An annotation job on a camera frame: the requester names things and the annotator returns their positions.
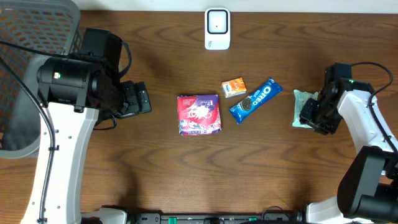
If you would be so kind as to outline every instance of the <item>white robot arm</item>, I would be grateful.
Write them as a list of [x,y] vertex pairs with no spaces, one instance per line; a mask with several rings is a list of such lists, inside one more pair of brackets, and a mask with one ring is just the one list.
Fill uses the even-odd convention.
[[[129,65],[119,71],[122,46]],[[107,119],[116,126],[116,118],[151,111],[143,82],[120,82],[131,64],[127,44],[109,31],[87,29],[78,53],[39,57],[29,67],[36,68],[44,110],[40,112],[40,149],[32,195],[21,223],[126,223],[129,214],[120,209],[102,208],[81,215],[80,186],[94,126]]]
[[344,119],[358,155],[341,181],[338,195],[307,206],[307,222],[396,222],[395,187],[378,183],[381,175],[395,179],[398,142],[380,113],[375,94],[372,96],[374,90],[368,83],[351,78],[351,65],[337,63],[326,70],[325,76],[321,96],[304,106],[302,122],[319,133],[333,134]]

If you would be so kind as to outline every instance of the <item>wood grain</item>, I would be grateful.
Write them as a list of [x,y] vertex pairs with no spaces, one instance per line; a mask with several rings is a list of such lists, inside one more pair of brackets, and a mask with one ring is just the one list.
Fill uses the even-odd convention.
[[[398,17],[369,14],[233,13],[231,47],[205,50],[203,13],[83,11],[81,30],[109,29],[128,42],[124,80],[145,81],[153,111],[91,136],[81,210],[104,204],[165,213],[259,213],[302,208],[336,194],[355,157],[344,122],[322,136],[292,127],[293,90],[318,91],[334,62],[375,61],[398,72]],[[126,65],[123,53],[122,64]],[[243,77],[248,92],[272,77],[284,92],[237,125],[221,82]],[[358,67],[379,88],[387,74]],[[398,133],[398,86],[378,96]],[[222,132],[178,135],[177,96],[217,93]],[[29,201],[35,159],[0,162],[0,223],[17,223]]]

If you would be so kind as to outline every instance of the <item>small orange box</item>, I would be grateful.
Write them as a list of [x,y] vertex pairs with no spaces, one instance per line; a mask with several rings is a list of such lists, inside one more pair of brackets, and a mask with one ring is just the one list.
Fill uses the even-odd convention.
[[225,98],[240,95],[246,92],[246,87],[242,78],[237,78],[221,84],[224,90]]

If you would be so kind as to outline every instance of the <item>blue snack wrapper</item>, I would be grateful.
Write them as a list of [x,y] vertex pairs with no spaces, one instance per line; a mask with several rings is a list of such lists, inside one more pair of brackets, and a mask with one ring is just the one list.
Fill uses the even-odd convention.
[[273,79],[269,78],[255,92],[229,109],[229,112],[236,119],[236,122],[240,124],[249,114],[253,113],[258,107],[282,91],[283,88]]

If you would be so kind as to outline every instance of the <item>white plug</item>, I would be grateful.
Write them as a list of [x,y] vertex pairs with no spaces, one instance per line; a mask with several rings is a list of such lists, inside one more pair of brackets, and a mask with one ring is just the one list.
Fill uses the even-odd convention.
[[225,50],[231,42],[231,16],[225,8],[210,8],[205,12],[205,48]]

